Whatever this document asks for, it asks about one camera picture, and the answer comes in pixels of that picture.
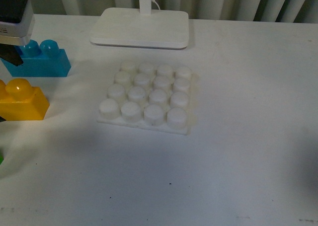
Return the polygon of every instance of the blue toy block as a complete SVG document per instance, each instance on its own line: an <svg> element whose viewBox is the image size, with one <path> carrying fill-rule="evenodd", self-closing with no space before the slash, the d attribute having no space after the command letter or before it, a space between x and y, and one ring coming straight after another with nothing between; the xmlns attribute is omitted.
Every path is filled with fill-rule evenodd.
<svg viewBox="0 0 318 226"><path fill-rule="evenodd" d="M71 64L64 49L56 41L45 40L39 46L34 40L25 46L16 46L23 64L15 66L2 62L13 77L66 77Z"/></svg>

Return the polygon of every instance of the white table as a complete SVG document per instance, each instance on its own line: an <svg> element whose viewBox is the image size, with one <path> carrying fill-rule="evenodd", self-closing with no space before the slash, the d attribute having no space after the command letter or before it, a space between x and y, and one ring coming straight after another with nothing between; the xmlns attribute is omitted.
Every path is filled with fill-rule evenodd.
<svg viewBox="0 0 318 226"><path fill-rule="evenodd" d="M155 50L90 44L97 19L36 15L72 68L27 78L45 120L0 124L2 226L318 225L317 24L190 20L186 49ZM199 75L190 135L96 122L125 59Z"/></svg>

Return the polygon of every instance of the yellow toy block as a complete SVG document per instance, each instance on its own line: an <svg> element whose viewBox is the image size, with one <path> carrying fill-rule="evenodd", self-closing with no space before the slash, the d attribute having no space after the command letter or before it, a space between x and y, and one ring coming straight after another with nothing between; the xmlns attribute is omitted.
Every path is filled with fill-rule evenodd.
<svg viewBox="0 0 318 226"><path fill-rule="evenodd" d="M50 106L39 87L23 78L7 85L0 79L0 116L7 121L43 120Z"/></svg>

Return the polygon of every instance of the white lamp base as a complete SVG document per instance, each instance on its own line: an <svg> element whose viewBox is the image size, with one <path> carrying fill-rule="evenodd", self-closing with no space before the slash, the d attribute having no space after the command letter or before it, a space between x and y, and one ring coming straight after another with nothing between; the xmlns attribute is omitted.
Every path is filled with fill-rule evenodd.
<svg viewBox="0 0 318 226"><path fill-rule="evenodd" d="M189 43L189 17L183 11L106 9L90 32L97 45L182 49Z"/></svg>

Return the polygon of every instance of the white curtain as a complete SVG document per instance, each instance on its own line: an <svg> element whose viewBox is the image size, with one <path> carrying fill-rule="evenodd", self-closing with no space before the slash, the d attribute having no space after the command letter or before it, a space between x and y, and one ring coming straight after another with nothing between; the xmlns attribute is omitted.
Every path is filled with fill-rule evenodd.
<svg viewBox="0 0 318 226"><path fill-rule="evenodd" d="M318 23L318 0L156 0L190 18ZM138 0L32 0L35 13L101 15L109 7L138 8Z"/></svg>

